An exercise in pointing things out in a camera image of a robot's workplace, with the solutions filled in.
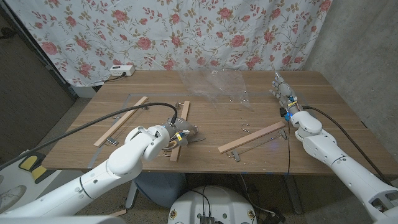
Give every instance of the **transparent plastic sheet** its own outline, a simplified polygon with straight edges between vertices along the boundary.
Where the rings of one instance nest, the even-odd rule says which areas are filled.
[[[206,97],[218,113],[228,110],[253,111],[240,71],[181,70],[179,74],[187,90]]]

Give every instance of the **pink rose pattern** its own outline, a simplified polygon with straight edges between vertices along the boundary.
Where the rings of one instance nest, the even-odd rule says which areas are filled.
[[[112,65],[300,70],[332,4],[148,0],[119,1],[109,8],[104,0],[7,2],[75,86],[101,83]]]

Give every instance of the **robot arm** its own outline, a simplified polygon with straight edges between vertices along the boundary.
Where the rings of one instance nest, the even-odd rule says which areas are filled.
[[[167,122],[148,129],[142,126],[133,129],[124,145],[99,166],[27,205],[1,214],[0,218],[76,214],[100,195],[136,178],[142,171],[141,158],[153,160],[168,145],[174,133],[180,130],[189,133],[189,129],[195,129],[185,120],[179,120],[178,124]],[[187,134],[183,135],[181,142],[185,142],[187,137]]]
[[[276,91],[270,92],[288,112],[287,119],[293,127],[298,128],[295,136],[303,142],[305,151],[333,170],[362,202],[375,222],[398,217],[398,189],[379,180],[340,149],[336,139],[322,128],[321,122],[302,111],[293,89],[277,72],[275,80],[273,86]]]

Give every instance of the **wooden table top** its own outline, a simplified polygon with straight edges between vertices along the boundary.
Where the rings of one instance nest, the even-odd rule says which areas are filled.
[[[284,174],[289,163],[288,141],[282,138],[267,142],[240,155],[241,162],[235,162],[226,154],[220,154],[217,147],[250,132],[258,131],[278,121],[287,122],[279,116],[279,102],[268,91],[274,72],[242,72],[249,93],[252,111],[220,110],[203,96],[193,96],[186,90],[177,72],[144,71],[135,72],[133,76],[102,86],[95,97],[88,103],[77,119],[70,126],[76,128],[96,118],[120,110],[130,94],[126,106],[133,106],[142,96],[148,96],[149,102],[164,102],[174,105],[177,102],[190,101],[188,121],[199,127],[198,138],[204,141],[190,143],[180,150],[178,162],[170,162],[162,152],[151,162],[144,161],[144,171],[154,172],[215,172],[215,173],[248,173],[248,174]],[[373,163],[386,175],[398,174],[398,163],[383,148],[375,136],[361,123],[359,118],[344,102],[333,87],[319,72],[281,72],[285,81],[295,90],[299,103],[318,108],[337,122],[351,135]],[[366,162],[346,136],[327,118],[315,111],[309,112],[322,122],[323,128],[334,135],[342,150],[356,159],[360,164],[375,171]],[[136,126],[148,128],[163,124],[173,115],[170,108],[153,106],[149,110],[138,111],[112,135],[120,142]],[[50,151],[42,165],[48,169],[76,169],[86,171],[97,147],[93,144],[113,124],[110,118],[90,126],[78,133],[60,140]],[[302,143],[294,136],[295,128],[290,125],[290,173],[328,175],[333,172],[323,163],[309,156]],[[238,148],[255,146],[274,137],[270,133],[258,141],[247,143]],[[94,166],[105,161],[118,146],[103,146],[95,160]]]

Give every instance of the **wooden slat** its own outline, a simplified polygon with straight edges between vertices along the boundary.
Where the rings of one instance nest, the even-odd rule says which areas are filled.
[[[184,120],[187,120],[188,117],[189,103],[190,103],[189,101],[184,101],[184,106],[181,112],[181,118],[183,118]],[[170,156],[170,162],[176,162],[178,160],[180,149],[181,146],[177,146],[175,149],[173,149],[172,155]]]
[[[118,212],[109,214],[109,216],[117,217],[117,216],[120,216],[120,215],[124,215],[124,214],[126,214],[126,213],[127,213],[127,210],[126,210],[126,209],[123,209],[123,210],[121,210],[121,211],[118,211]]]
[[[139,106],[144,104],[146,101],[148,100],[148,97],[143,96],[141,98],[141,100],[139,100],[134,106]],[[118,122],[116,122],[114,125],[112,125],[112,127],[105,132],[105,134],[103,134],[95,143],[94,145],[99,147],[100,145],[104,144],[104,142],[106,141],[106,138],[108,138],[109,136],[111,136],[113,133],[115,133],[116,130],[118,130],[120,128],[120,126],[122,126],[124,124],[124,122],[126,122],[131,115],[134,114],[134,112],[136,112],[137,110],[131,110],[131,111],[127,111],[120,119]]]
[[[270,125],[270,126],[268,126],[266,128],[263,128],[260,131],[256,131],[255,133],[248,134],[247,136],[245,136],[243,138],[237,139],[237,140],[235,140],[233,142],[230,142],[230,143],[227,143],[227,144],[225,144],[223,146],[220,146],[218,148],[218,150],[220,151],[220,154],[222,154],[224,152],[228,152],[229,150],[232,150],[232,149],[234,149],[236,147],[242,146],[243,144],[246,144],[246,143],[248,143],[250,141],[253,141],[253,140],[255,140],[255,139],[259,138],[259,137],[263,137],[266,134],[269,134],[269,133],[271,133],[273,131],[276,131],[276,130],[278,130],[280,128],[283,128],[284,126],[285,126],[285,124],[282,123],[281,121],[279,121],[278,123]]]

